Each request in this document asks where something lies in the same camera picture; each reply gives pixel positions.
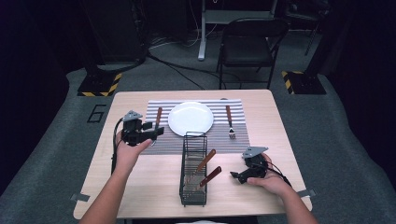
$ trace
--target person's left hand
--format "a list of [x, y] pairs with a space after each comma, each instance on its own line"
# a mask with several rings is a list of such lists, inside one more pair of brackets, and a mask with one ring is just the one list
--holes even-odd
[[118, 144], [117, 164], [114, 172], [129, 175], [134, 169], [140, 153], [149, 147], [151, 142], [151, 139], [148, 139], [135, 147], [131, 147], [121, 140], [121, 132], [118, 132], [116, 137], [116, 144]]

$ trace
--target gray carpet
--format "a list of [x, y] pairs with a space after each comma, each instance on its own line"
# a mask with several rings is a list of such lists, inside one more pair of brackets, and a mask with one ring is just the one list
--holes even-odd
[[[305, 184], [318, 193], [312, 198], [313, 214], [320, 223], [396, 223], [395, 190], [350, 131], [344, 108], [327, 78], [319, 75], [326, 95], [290, 95], [286, 90], [281, 71], [304, 71], [318, 40], [305, 57], [307, 36], [290, 32], [282, 42], [271, 85]], [[198, 48], [199, 43], [192, 47], [169, 44], [150, 52], [170, 63], [215, 71], [219, 39], [207, 41], [204, 62], [197, 60]], [[218, 88], [216, 77], [179, 71], [206, 90]], [[85, 75], [83, 69], [68, 74], [70, 91], [64, 105], [1, 196], [0, 223], [77, 223], [73, 218], [76, 203], [70, 196], [81, 190], [113, 100], [113, 96], [77, 96]], [[242, 88], [262, 86], [247, 84]], [[122, 74], [116, 92], [181, 90], [200, 89], [166, 65], [146, 59]], [[100, 122], [87, 123], [96, 105], [106, 105], [97, 108], [104, 117]], [[259, 217], [259, 221], [287, 222], [284, 215]]]

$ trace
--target person's right hand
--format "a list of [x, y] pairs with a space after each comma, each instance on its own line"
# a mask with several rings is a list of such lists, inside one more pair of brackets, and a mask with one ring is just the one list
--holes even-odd
[[[273, 169], [271, 159], [265, 154], [262, 153], [266, 161], [269, 161], [268, 167]], [[250, 177], [247, 179], [247, 182], [250, 185], [262, 186], [267, 189], [271, 193], [281, 196], [283, 193], [292, 189], [278, 174], [273, 171], [267, 170], [267, 174], [264, 178], [258, 177]]]
[[140, 153], [151, 145], [151, 139], [148, 139], [135, 147], [130, 147], [121, 140], [121, 132], [117, 133], [117, 164], [115, 172], [129, 175], [137, 162]]

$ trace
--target striped placemat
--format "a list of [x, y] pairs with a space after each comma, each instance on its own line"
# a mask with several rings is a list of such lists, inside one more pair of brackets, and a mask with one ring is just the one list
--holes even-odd
[[[183, 151], [183, 136], [174, 133], [168, 125], [168, 115], [176, 106], [184, 102], [199, 102], [206, 105], [214, 115], [213, 125], [205, 134], [207, 136], [207, 151], [214, 148], [217, 153], [242, 153], [249, 147], [248, 130], [245, 122], [244, 109], [240, 99], [234, 100], [169, 100], [148, 101], [146, 122], [153, 122], [157, 118], [158, 107], [163, 108], [160, 127], [164, 127], [164, 134], [160, 135], [154, 146], [147, 148], [145, 155], [181, 155]], [[225, 106], [229, 105], [233, 117], [235, 139], [228, 135], [229, 125]]]

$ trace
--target human arm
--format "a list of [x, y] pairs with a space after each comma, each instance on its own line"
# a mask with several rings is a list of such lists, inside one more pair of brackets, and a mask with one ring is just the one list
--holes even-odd
[[[264, 153], [262, 155], [269, 161], [269, 168], [272, 168], [271, 159]], [[289, 224], [318, 223], [312, 213], [306, 208], [297, 192], [275, 172], [268, 171], [264, 178], [250, 177], [247, 179], [247, 182], [250, 185], [262, 186], [271, 193], [279, 196], [284, 204]]]
[[113, 174], [79, 223], [115, 223], [120, 203], [125, 191], [129, 174], [140, 153], [150, 144], [148, 139], [135, 147], [130, 147], [121, 141], [120, 133], [117, 134], [117, 164]]

